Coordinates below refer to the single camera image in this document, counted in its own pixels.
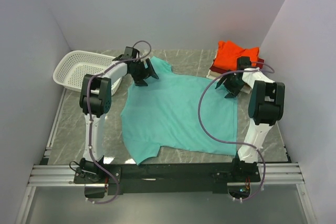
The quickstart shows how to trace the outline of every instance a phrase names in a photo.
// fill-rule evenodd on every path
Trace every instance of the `orange cloth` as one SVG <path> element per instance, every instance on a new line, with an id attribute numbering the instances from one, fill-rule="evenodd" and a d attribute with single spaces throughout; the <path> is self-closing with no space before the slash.
<path id="1" fill-rule="evenodd" d="M 258 61 L 259 47 L 244 49 L 234 44 L 232 41 L 219 41 L 217 57 L 214 62 L 216 68 L 225 70 L 237 70 L 237 59 L 241 56 L 250 57 L 250 61 Z"/>

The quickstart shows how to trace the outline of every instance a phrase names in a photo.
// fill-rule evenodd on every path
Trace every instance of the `purple cable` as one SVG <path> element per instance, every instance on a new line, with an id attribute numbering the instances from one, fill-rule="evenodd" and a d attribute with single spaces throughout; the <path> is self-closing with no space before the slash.
<path id="1" fill-rule="evenodd" d="M 94 164 L 97 165 L 108 176 L 110 176 L 114 180 L 114 182 L 116 183 L 116 185 L 117 185 L 117 191 L 116 191 L 115 195 L 111 199 L 109 199 L 109 200 L 106 200 L 106 201 L 94 201 L 92 199 L 88 199 L 88 201 L 90 201 L 90 202 L 92 202 L 94 204 L 106 204 L 106 203 L 110 203 L 110 202 L 114 201 L 115 198 L 120 193 L 120 185 L 119 185 L 119 182 L 116 179 L 116 177 L 114 177 L 108 170 L 106 170 L 104 167 L 102 167 L 100 164 L 98 164 L 98 162 L 94 159 L 95 157 L 93 156 L 93 153 L 92 153 L 92 123 L 93 123 L 93 120 L 92 120 L 92 111 L 91 111 L 91 106 L 90 106 L 90 87 L 91 87 L 91 83 L 92 83 L 92 81 L 93 81 L 94 78 L 106 74 L 107 72 L 109 72 L 112 68 L 114 68 L 118 64 L 121 64 L 121 63 L 124 63 L 124 62 L 127 62 L 127 61 L 141 60 L 141 59 L 144 59 L 145 57 L 147 57 L 151 53 L 151 51 L 152 51 L 152 46 L 147 41 L 145 41 L 145 40 L 139 40 L 138 42 L 136 42 L 133 45 L 133 47 L 135 47 L 138 43 L 141 43 L 141 42 L 144 42 L 144 43 L 146 43 L 149 46 L 149 52 L 147 54 L 145 54 L 144 56 L 141 56 L 140 58 L 115 61 L 115 64 L 112 64 L 111 66 L 109 66 L 103 73 L 98 73 L 98 74 L 93 75 L 90 78 L 89 83 L 88 83 L 88 88 L 87 88 L 86 95 L 87 95 L 87 107 L 88 107 L 88 112 L 89 112 L 89 116 L 90 116 L 90 125 L 89 125 L 89 154 L 90 154 L 90 157 L 91 157 L 92 161 L 94 162 Z"/>
<path id="2" fill-rule="evenodd" d="M 203 122 L 202 122 L 202 119 L 201 119 L 201 104 L 202 104 L 203 97 L 204 97 L 206 91 L 209 89 L 209 87 L 210 87 L 216 80 L 218 80 L 219 78 L 221 78 L 221 77 L 223 77 L 223 76 L 226 76 L 226 75 L 231 74 L 231 73 L 258 72 L 258 71 L 268 72 L 268 73 L 274 73 L 274 72 L 275 72 L 274 69 L 273 69 L 271 66 L 269 66 L 269 65 L 267 65 L 267 64 L 265 64 L 265 63 L 262 63 L 262 64 L 265 65 L 265 66 L 267 66 L 267 67 L 269 67 L 269 68 L 272 70 L 272 72 L 271 72 L 271 71 L 268 71 L 268 70 L 260 70 L 260 69 L 256 69 L 256 70 L 236 70 L 236 71 L 226 72 L 226 73 L 224 73 L 224 74 L 222 74 L 222 75 L 216 77 L 214 80 L 212 80 L 212 81 L 209 83 L 209 85 L 208 85 L 208 86 L 205 88 L 205 90 L 203 91 L 203 93 L 202 93 L 202 95 L 201 95 L 201 98 L 199 99 L 199 102 L 198 102 L 198 108 L 197 108 L 198 121 L 200 122 L 200 125 L 201 125 L 203 131 L 204 131 L 209 137 L 211 137 L 213 140 L 216 140 L 216 141 L 218 141 L 218 142 L 220 142 L 220 143 L 224 143 L 224 144 L 241 144 L 241 145 L 247 145 L 247 146 L 250 146 L 250 147 L 256 149 L 258 155 L 260 156 L 260 158 L 261 158 L 261 160 L 262 160 L 262 164 L 263 164 L 263 166 L 264 166 L 264 171 L 263 171 L 263 177 L 262 177 L 262 179 L 261 179 L 261 181 L 260 181 L 260 185 L 259 185 L 258 189 L 257 189 L 252 195 L 250 195 L 249 197 L 247 197 L 247 198 L 245 198 L 245 199 L 242 199 L 243 201 L 244 201 L 244 200 L 247 200 L 247 199 L 251 199 L 251 198 L 253 198 L 254 196 L 256 196 L 256 194 L 258 194 L 258 193 L 260 192 L 260 190 L 261 190 L 261 188 L 262 188 L 262 186 L 263 186 L 263 184 L 264 184 L 264 181 L 265 181 L 265 174 L 266 174 L 266 162 L 265 162 L 265 160 L 264 160 L 264 157 L 263 157 L 263 155 L 261 154 L 260 150 L 258 150 L 257 147 L 254 146 L 254 145 L 252 145 L 252 144 L 244 143 L 244 142 L 230 142 L 230 141 L 224 141 L 224 140 L 220 140 L 220 139 L 215 138 L 214 136 L 212 136 L 212 135 L 209 133 L 209 131 L 207 131 L 206 128 L 204 127 L 204 125 L 203 125 Z"/>

